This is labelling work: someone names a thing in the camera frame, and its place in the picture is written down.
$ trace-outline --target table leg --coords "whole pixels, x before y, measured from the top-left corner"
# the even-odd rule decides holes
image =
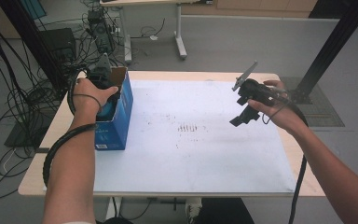
[[[124,38],[124,61],[126,63],[131,63],[132,61],[132,54],[131,54],[131,38],[130,35],[127,34],[127,29],[125,25],[125,17],[124,17],[124,9],[123,7],[118,7],[118,13],[120,15],[121,21],[121,30],[123,32]]]
[[[121,206],[121,197],[115,197],[115,202],[116,202],[117,215],[115,211],[115,204],[113,203],[113,197],[111,197],[109,199],[109,204],[107,205],[106,220],[111,217],[118,217],[118,212],[120,211],[120,206]]]
[[[187,53],[186,53],[186,49],[185,49],[185,45],[183,44],[183,40],[182,40],[182,21],[181,21],[181,15],[182,15],[182,7],[181,4],[176,4],[177,5],[177,16],[176,16],[176,31],[174,32],[175,34],[175,39],[176,39],[176,44],[178,46],[179,49],[179,54],[180,56],[185,59],[187,57]]]

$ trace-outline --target forearm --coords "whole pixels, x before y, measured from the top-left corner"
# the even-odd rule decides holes
[[[69,130],[81,125],[95,123],[95,115],[87,111],[75,113]],[[73,218],[92,222],[93,217],[93,183],[95,176],[94,131],[86,131],[71,138],[57,151],[51,165],[45,215],[59,221],[73,221]],[[49,204],[54,204],[49,213]],[[76,211],[88,211],[79,217]]]
[[[358,175],[305,126],[293,134],[324,193],[344,223],[358,223]]]

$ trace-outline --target black pole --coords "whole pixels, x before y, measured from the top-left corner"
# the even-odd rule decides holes
[[[68,82],[48,51],[38,33],[34,20],[23,7],[21,0],[0,0],[0,7],[27,45],[29,51],[34,55],[34,58],[45,72],[54,90],[62,99],[68,90]]]
[[[331,35],[327,38],[306,75],[302,78],[296,89],[292,91],[292,100],[295,103],[301,104],[307,102],[310,92],[357,27],[358,0],[355,0],[352,1],[348,10],[339,20]]]

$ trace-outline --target dark pants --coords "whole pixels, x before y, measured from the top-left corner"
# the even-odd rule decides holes
[[[203,198],[197,224],[254,224],[241,198]]]

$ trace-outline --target person's right arm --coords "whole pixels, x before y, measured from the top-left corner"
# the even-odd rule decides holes
[[[279,81],[267,81],[265,84],[282,86]],[[248,104],[267,116],[275,114],[281,107],[266,106],[254,100],[249,100]],[[289,108],[276,113],[272,121],[297,140],[312,172],[341,220],[344,223],[358,223],[358,175],[337,158]]]

